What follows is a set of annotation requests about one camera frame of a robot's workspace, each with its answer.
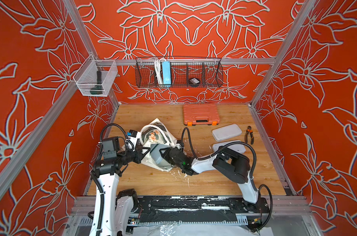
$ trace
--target wooden table surface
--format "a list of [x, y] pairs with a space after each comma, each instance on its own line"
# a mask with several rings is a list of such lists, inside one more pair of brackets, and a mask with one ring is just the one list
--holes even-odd
[[[254, 144], [252, 147], [257, 154], [257, 163], [254, 170], [254, 182], [256, 187], [266, 184], [273, 195], [286, 195], [273, 163], [256, 129], [253, 118], [247, 105], [217, 105], [220, 116], [220, 124], [217, 126], [196, 125], [189, 126], [192, 144], [197, 156], [211, 154], [212, 145], [217, 143], [211, 131], [230, 124], [237, 124], [243, 131], [242, 135], [225, 141], [244, 141], [245, 130], [250, 125], [253, 130]], [[140, 131], [144, 125], [149, 124], [155, 118], [167, 127], [177, 138], [181, 138], [183, 124], [182, 105], [121, 105], [114, 123], [129, 130]], [[112, 127], [110, 137], [123, 136], [117, 127]], [[185, 151], [191, 155], [190, 145], [185, 134]], [[244, 153], [250, 159], [252, 165], [252, 153], [246, 148]], [[118, 191], [134, 188], [138, 195], [241, 195], [238, 185], [217, 170], [206, 171], [199, 175], [185, 176], [180, 168], [174, 168], [170, 172], [159, 171], [143, 164], [130, 163], [122, 177], [119, 178]], [[92, 182], [88, 195], [96, 195], [96, 185]]]

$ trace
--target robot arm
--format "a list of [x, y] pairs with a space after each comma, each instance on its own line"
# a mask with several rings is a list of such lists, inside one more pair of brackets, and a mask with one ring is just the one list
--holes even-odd
[[169, 163], [176, 165], [182, 169], [183, 173], [188, 175], [200, 174], [204, 171], [218, 170], [228, 179], [238, 184], [243, 199], [250, 203], [256, 203], [259, 197], [259, 192], [256, 189], [253, 177], [250, 177], [251, 167], [249, 159], [241, 153], [221, 146], [220, 152], [207, 159], [188, 158], [178, 148], [166, 148], [162, 157]]
[[[126, 151], [120, 151], [118, 137], [111, 137], [104, 140], [102, 140], [102, 138], [100, 139], [102, 145], [100, 150], [104, 148], [104, 159], [97, 159], [91, 171], [91, 177], [97, 186], [97, 196], [90, 236], [125, 235], [130, 212], [136, 211], [138, 208], [138, 197], [135, 190], [130, 189], [119, 192], [118, 197], [115, 198], [119, 177], [122, 177], [122, 173], [128, 166], [128, 163], [135, 162], [140, 164], [144, 156], [150, 151], [149, 148], [140, 145], [140, 132], [130, 130], [126, 135], [119, 125], [109, 124], [105, 126], [105, 128], [110, 125], [119, 127], [125, 134]], [[194, 151], [190, 142], [190, 134], [188, 135], [190, 147], [192, 151]], [[228, 146], [234, 144], [243, 144], [251, 149], [253, 154], [252, 167], [250, 167], [249, 159], [246, 156], [228, 148]], [[187, 157], [183, 152], [183, 144], [181, 144], [181, 149], [178, 147], [160, 149], [160, 154], [166, 161], [180, 167], [182, 172], [188, 175], [199, 174], [208, 170], [218, 170], [231, 181], [238, 184], [245, 201], [256, 204], [260, 199], [259, 191], [253, 182], [256, 153], [253, 148], [246, 143], [229, 143], [220, 147], [215, 153], [200, 158], [197, 158], [195, 153], [193, 153], [194, 158]]]
[[128, 151], [125, 152], [120, 152], [118, 137], [104, 139], [101, 143], [104, 159], [98, 160], [91, 172], [97, 185], [97, 193], [90, 236], [125, 235], [130, 212], [138, 208], [138, 196], [134, 189], [121, 191], [116, 198], [115, 196], [119, 177], [125, 170], [121, 170], [122, 166], [127, 167], [130, 162], [141, 163], [149, 151], [149, 148], [138, 143], [139, 137], [140, 132], [130, 130], [127, 133], [127, 140], [130, 142], [126, 142]]

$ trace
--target toolbox handle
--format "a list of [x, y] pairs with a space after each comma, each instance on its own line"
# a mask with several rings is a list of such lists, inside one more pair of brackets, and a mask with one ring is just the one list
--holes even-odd
[[196, 117], [195, 117], [195, 121], [196, 121], [197, 123], [209, 122], [209, 117], [208, 117], [208, 116], [196, 116]]

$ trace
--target orange pliers handle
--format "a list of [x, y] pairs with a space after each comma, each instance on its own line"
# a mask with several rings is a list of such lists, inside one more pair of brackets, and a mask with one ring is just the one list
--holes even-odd
[[248, 143], [248, 134], [251, 135], [251, 144], [254, 143], [254, 137], [253, 137], [253, 131], [252, 131], [252, 127], [248, 126], [247, 130], [245, 132], [245, 142]]

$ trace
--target orange wall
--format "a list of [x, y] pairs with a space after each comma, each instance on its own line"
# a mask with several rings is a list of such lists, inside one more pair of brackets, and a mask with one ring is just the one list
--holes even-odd
[[[301, 1], [75, 0], [102, 59], [142, 56], [274, 57]], [[113, 89], [124, 103], [251, 101], [268, 65], [224, 67], [220, 88], [146, 89], [120, 66]]]
[[[87, 56], [61, 0], [0, 1], [0, 172]], [[0, 235], [62, 232], [113, 111], [76, 92], [0, 201]]]
[[62, 234], [113, 111], [107, 97], [76, 91], [0, 201], [0, 235]]
[[357, 235], [357, 1], [317, 1], [257, 112], [325, 235]]

